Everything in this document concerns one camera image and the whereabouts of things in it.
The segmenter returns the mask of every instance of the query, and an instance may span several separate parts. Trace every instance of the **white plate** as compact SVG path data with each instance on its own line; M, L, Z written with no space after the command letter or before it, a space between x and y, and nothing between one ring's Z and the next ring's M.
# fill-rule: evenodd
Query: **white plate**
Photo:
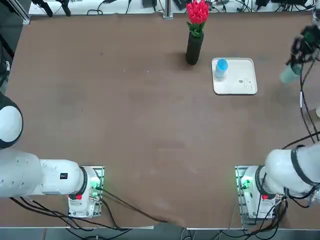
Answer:
M254 62L251 58L224 58L228 69L223 77L216 77L220 57L212 60L213 90L218 95L255 95L258 91Z

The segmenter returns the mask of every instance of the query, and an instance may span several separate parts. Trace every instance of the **table surface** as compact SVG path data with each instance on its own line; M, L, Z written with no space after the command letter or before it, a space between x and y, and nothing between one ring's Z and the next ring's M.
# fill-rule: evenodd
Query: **table surface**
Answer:
M35 18L24 26L7 95L24 116L16 149L39 158L105 166L105 187L150 215L193 228L228 228L235 166L261 165L307 134L299 86L279 80L294 37L311 15L214 14L198 63L186 64L186 15ZM254 96L213 92L211 61L251 58ZM317 106L317 66L305 86ZM65 196L39 196L67 211ZM65 226L1 199L2 227ZM108 199L120 226L153 221ZM231 228L240 228L236 205ZM318 229L319 205L289 202L282 228ZM94 219L111 225L107 211Z

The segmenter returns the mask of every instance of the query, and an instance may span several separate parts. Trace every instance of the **equipment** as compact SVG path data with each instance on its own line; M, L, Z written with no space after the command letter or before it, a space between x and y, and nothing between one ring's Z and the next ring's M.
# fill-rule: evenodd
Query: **equipment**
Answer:
M320 200L319 156L320 143L301 145L272 150L265 166L249 166L240 181L249 218L272 218L266 214L282 196L306 199L307 207Z
M19 107L0 93L0 198L68 195L69 215L101 215L104 167L78 166L64 159L39 159L11 147L23 131Z
M294 40L291 48L288 67L300 68L296 74L300 77L300 111L309 136L315 143L311 146L298 145L293 149L272 150L264 166L249 166L245 173L237 176L239 191L243 191L249 219L271 219L270 210L284 198L295 201L302 208L309 208L317 199L320 200L320 141L317 128L310 116L305 100L303 86L308 73L315 61L319 61L320 30L318 26L307 26L301 32L302 37ZM311 62L311 67L302 78L304 64ZM308 116L313 125L314 134L311 134L306 124L302 106L305 105ZM307 200L302 205L296 200Z

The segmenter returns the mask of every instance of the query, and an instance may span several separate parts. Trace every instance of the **flower vase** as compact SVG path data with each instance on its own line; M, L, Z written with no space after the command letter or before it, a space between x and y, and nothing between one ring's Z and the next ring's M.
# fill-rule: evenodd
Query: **flower vase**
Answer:
M185 59L190 65L195 65L198 62L204 34L201 37L195 37L189 32L188 46L186 49Z

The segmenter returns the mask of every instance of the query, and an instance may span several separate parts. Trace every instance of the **black cable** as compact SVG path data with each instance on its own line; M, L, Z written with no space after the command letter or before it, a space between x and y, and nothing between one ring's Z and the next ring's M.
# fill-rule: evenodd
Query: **black cable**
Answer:
M82 228L81 226L79 226L76 221L74 221L73 219L69 219L69 220L71 220L71 221L78 227L78 228L76 228L76 227L74 227L73 225L71 225L68 221L66 221L65 219L63 219L63 217L64 217L64 218L69 218L68 215L65 215L65 214L63 214L63 213L61 213L61 212L58 212L58 211L52 211L52 210L46 208L45 206L41 205L41 204L38 203L37 201L32 200L32 202L34 202L35 204L37 204L37 205L40 206L40 207L35 206L35 205L32 205L31 203L27 202L23 197L20 197L20 199L21 199L27 206L29 206L29 207L31 207L31 208L38 209L38 210L43 210L43 211L45 211L45 212L52 213L53 215L57 216L59 219L61 219L62 221L64 221L68 226L70 226L70 227L73 228L73 229L83 230L83 231L85 231L85 232L91 232L91 231L94 230L94 229L84 229L84 228Z
M291 200L293 200L296 204L298 204L301 208L307 209L310 207L310 205L302 205L300 204L297 200L295 200L294 198L290 198Z
M67 230L69 233L71 233L72 235L82 239L82 240L87 240L86 238L82 237L82 236L79 236L78 234L75 234L74 232L70 231L68 228L65 228L65 230Z
M283 6L283 2L280 3L280 6L275 10L277 12Z
M248 233L248 234L246 234L246 233L243 232L243 234L242 234L242 235L239 235L239 236L232 236L232 235L229 235L229 234L225 233L224 231L221 231L221 233L224 234L224 235L226 235L226 236L228 236L228 237L230 237L230 238L242 238L242 237L247 237L246 239L249 239L249 238L252 237L252 236L256 236L258 239L261 239L261 240L270 240L271 238L273 238L273 237L276 235L276 233L277 233L277 231L278 231L279 223L282 221L284 215L285 215L286 212L287 212L287 209L288 209L288 201L285 201L285 207L284 207L284 210L282 211L281 214L279 213L281 204L279 205L279 207L278 207L278 214L276 215L277 221L276 221L275 225L273 225L273 222L272 222L271 225L269 225L268 227L262 228L265 220L267 219L267 216L271 213L271 211L272 211L275 207L276 207L276 206L274 205L274 206L272 206L272 207L270 208L270 210L269 210L269 211L267 212L267 214L265 215L265 217L264 217L264 219L263 219L263 221L262 221L262 223L261 223L260 228L259 228L258 230L256 230L256 231L253 231L253 232ZM257 236L257 234L259 234L259 233L268 232L268 231L271 231L271 230L273 230L273 229L275 229L275 233L273 233L273 235L270 236L270 237L268 237L268 238L262 238L262 237Z
M302 9L302 10L301 10L301 9L299 9L299 8L298 8L298 6L297 6L296 4L294 4L294 7L295 7L299 12L302 12L302 11L305 11L305 10L306 10L306 8L305 8L305 9Z
M304 76L303 79L302 79L302 73L303 73L303 69L304 69L304 64L302 63L302 65L301 65L300 94L301 94L302 101L303 101L303 104L304 104L304 106L305 106L306 112L307 112L307 114L308 114L308 117L309 117L309 119L310 119L310 121L311 121L311 124L312 124L312 126L313 126L314 132L317 133L318 130L317 130L317 128L316 128L315 122L314 122L313 119L311 118L310 111L309 111L308 104L307 104L306 97L305 97L305 92L304 92L304 84L305 84L305 81L306 81L306 79L307 79L307 77L308 77L308 75L309 75L309 73L310 73L313 65L315 64L315 61L316 61L315 59L312 61L311 65L310 65L309 69L307 70L307 72L306 72L306 74L305 74L305 76ZM300 105L300 113L301 113L301 116L302 116L302 120L303 120L303 122L304 122L304 125L305 125L305 127L306 127L306 130L308 131L309 135L311 135L311 131L310 131L309 127L308 127L308 124L307 124L307 122L306 122L305 116L304 116L304 114L303 114L302 105ZM319 142L319 136L318 136L318 134L316 134L315 136L316 136L317 141Z
M267 173L265 172L264 176L263 176L263 179L262 179L262 182L261 182L261 188L263 188L263 185L265 184L266 176L267 176ZM262 193L260 191L259 203L258 203L258 208L256 210L256 216L255 216L255 220L254 220L254 225L256 225L257 219L258 219L258 213L259 213L259 210L260 210L260 203L261 203L261 196L262 196Z
M212 6L213 9L217 10L218 13L220 13L219 9L216 8L215 6Z
M240 4L243 4L243 5L245 6L245 8L248 9L248 11L250 12L250 8L249 8L248 5L245 4L243 1L238 1L238 0L234 0L234 1L236 1L236 2L238 2L238 3L240 3Z
M104 190L104 189L101 188L101 187L96 187L95 189L100 190L100 191L103 191L103 192L109 194L109 195L112 196L113 198L117 199L118 201L120 201L120 202L122 202L123 204L127 205L128 207L130 207L132 210L135 210L136 212L144 215L145 217L147 217L147 218L149 218L149 219L152 219L152 220L154 220L154 221L156 221L156 222L159 222L159 223L167 223L166 220L162 220L162 219L156 218L156 217L154 217L154 216L151 216L151 215L145 213L144 211L141 211L140 209L132 206L131 204L129 204L129 203L127 203L126 201L122 200L121 198L115 196L115 195L112 194L111 192L109 192L109 191L107 191L107 190Z
M112 212L111 212L111 209L109 207L109 205L107 204L107 202L105 200L103 200L102 198L100 199L101 202L103 203L103 205L106 207L109 215L110 215L110 218L111 218L111 222L113 224L113 226L115 227L115 229L119 230L119 231L126 231L126 229L121 229L121 227L119 227L117 224L116 224L116 221L114 219L114 216L112 215Z
M90 12L96 12L98 15L103 15L104 14L104 12L103 11L101 11L99 8L101 7L101 5L102 4L104 4L104 3L106 3L106 1L104 0L104 1L102 1L100 4L99 4L99 6L98 6L98 8L97 9L89 9L87 12L86 12L86 14L87 15L89 15L89 13Z
M223 11L225 11L225 12L227 12L227 8L226 8L226 5L225 5L225 3L224 3L224 0L220 0L221 1L221 3L222 3L222 10Z
M33 208L30 208L30 207L27 207L25 206L24 204L22 204L21 202L19 202L18 200L14 199L13 197L10 197L10 200L12 200L13 202L15 202L17 205L19 205L20 207L26 209L26 210L29 210L31 212L34 212L34 213L38 213L38 214L42 214L42 215L45 215L45 216L49 216L49 217L54 217L54 218L64 218L63 215L54 215L54 214L49 214L47 212L43 212L43 211L39 211L39 210L35 210ZM82 222L86 222L86 223L89 223L89 224L93 224L93 225L97 225L97 226L101 226L101 227L104 227L104 228L107 228L107 229L112 229L112 230L116 230L114 227L110 227L110 226L107 226L105 224L102 224L102 223L98 223L98 222L94 222L94 221L89 221L87 219L84 219L84 218L79 218L79 217L74 217L74 216L68 216L67 217L68 219L75 219L75 220L78 220L78 221L82 221Z
M320 184L316 185L316 186L313 186L310 191L308 191L306 193L306 195L304 196L291 196L290 195L290 192L289 192L289 189L287 190L287 196L290 198L290 199L299 199L299 200L302 200L302 199L306 199L307 197L311 196L311 194L314 193L314 191L316 191L318 188L319 188Z
M75 234L74 232L70 231L68 228L65 228L65 230L67 230L69 233L71 233L72 235L74 235L74 236L76 236L76 237L78 237L78 238L80 238L82 240L97 239L97 237L98 237L98 239L102 239L102 240L111 240L111 239L115 239L117 237L120 237L120 236L130 232L132 229L128 229L128 230L126 230L126 231L124 231L124 232L122 232L122 233L120 233L120 234L118 234L116 236L110 237L110 238L106 238L106 237L99 236L99 235L98 236L94 235L94 236L82 237L82 236L79 236L79 235Z
M55 11L55 13L53 15L55 15L61 8L62 8L62 5L59 7L59 9L57 11Z
M116 236L113 236L113 237L110 237L110 238L105 238L105 237L102 237L102 236L98 236L99 239L102 239L102 240L111 240L111 239L115 239L117 237L120 237L122 236L123 234L126 234L127 232L130 232L132 229L128 229L122 233L119 233L118 235ZM85 239L88 240L88 239L96 239L97 236L87 236Z
M289 144L287 144L286 146L284 146L284 147L281 148L281 149L286 149L286 148L288 148L288 147L290 147L290 146L292 146L292 145L294 145L294 144L300 143L300 142L302 142L303 140L309 139L309 138L311 138L311 137L313 137L313 136L315 136L315 135L317 135L317 134L320 134L320 131L317 131L317 132L315 132L315 133L313 133L313 134L311 134L311 135L304 136L304 137L299 138L299 139L297 139L297 140L295 140L295 141L293 141L293 142L290 142Z
M132 1L132 0L128 0L128 7L126 8L125 14L127 14L127 13L128 13L128 11L129 11L129 7L130 7L130 3L131 3L131 1Z

